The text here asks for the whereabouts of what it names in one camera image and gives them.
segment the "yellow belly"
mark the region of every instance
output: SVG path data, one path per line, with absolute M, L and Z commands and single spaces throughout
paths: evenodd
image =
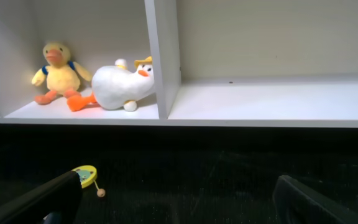
M 78 90 L 80 87 L 80 79 L 74 70 L 68 65 L 62 68 L 48 69 L 47 87 L 49 90 L 56 90 L 58 94 L 64 94 L 66 90 Z

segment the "blue strap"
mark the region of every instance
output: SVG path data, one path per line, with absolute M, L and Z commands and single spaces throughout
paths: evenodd
M 68 61 L 68 66 L 70 66 L 70 68 L 75 71 L 74 62 Z
M 47 66 L 46 66 L 46 65 L 44 65 L 44 66 L 42 67 L 42 73 L 44 73 L 44 75 L 48 75 L 48 70 L 47 70 Z
M 68 61 L 68 66 L 70 66 L 70 68 L 75 71 L 74 62 Z M 44 65 L 44 66 L 42 67 L 42 73 L 45 74 L 45 75 L 48 75 L 48 70 L 47 70 L 47 66 L 46 66 L 46 65 Z

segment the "toy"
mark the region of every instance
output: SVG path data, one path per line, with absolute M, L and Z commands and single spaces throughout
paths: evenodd
M 116 60 L 116 66 L 99 68 L 92 78 L 92 94 L 87 97 L 70 97 L 67 100 L 68 107 L 72 111 L 78 111 L 90 103 L 99 103 L 106 110 L 123 106 L 126 111 L 135 111 L 136 101 L 154 92 L 152 63 L 152 57 L 136 60 L 135 73 L 126 70 L 124 59 Z
M 106 191 L 104 189 L 100 189 L 96 183 L 96 178 L 98 178 L 98 171 L 94 166 L 80 166 L 73 169 L 73 171 L 77 172 L 77 174 L 80 176 L 81 186 L 83 189 L 94 183 L 96 189 L 98 190 L 96 193 L 98 197 L 104 197 L 106 195 Z
M 80 79 L 76 72 L 86 81 L 91 81 L 90 73 L 76 62 L 70 61 L 70 51 L 63 44 L 49 43 L 44 47 L 44 57 L 49 63 L 42 67 L 33 77 L 31 84 L 41 85 L 45 78 L 49 92 L 45 95 L 35 97 L 35 102 L 40 105 L 47 105 L 52 102 L 57 95 L 66 98 L 80 95 L 77 92 L 80 87 Z

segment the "vertical white panel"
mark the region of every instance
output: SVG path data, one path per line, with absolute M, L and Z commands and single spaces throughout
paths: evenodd
M 34 0 L 44 43 L 63 42 L 92 74 L 119 58 L 150 56 L 144 2 L 140 0 Z
M 28 0 L 0 0 L 0 116 L 32 101 L 42 54 Z
M 160 118 L 168 118 L 181 84 L 176 0 L 145 0 Z
M 180 0 L 183 78 L 358 73 L 358 0 Z

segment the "beak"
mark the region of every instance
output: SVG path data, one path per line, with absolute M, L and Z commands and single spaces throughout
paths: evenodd
M 149 74 L 145 71 L 145 70 L 139 70 L 137 73 L 139 73 L 139 75 L 142 75 L 144 77 L 148 77 Z
M 62 53 L 56 49 L 50 49 L 46 56 L 47 60 L 53 63 L 58 63 L 63 59 Z

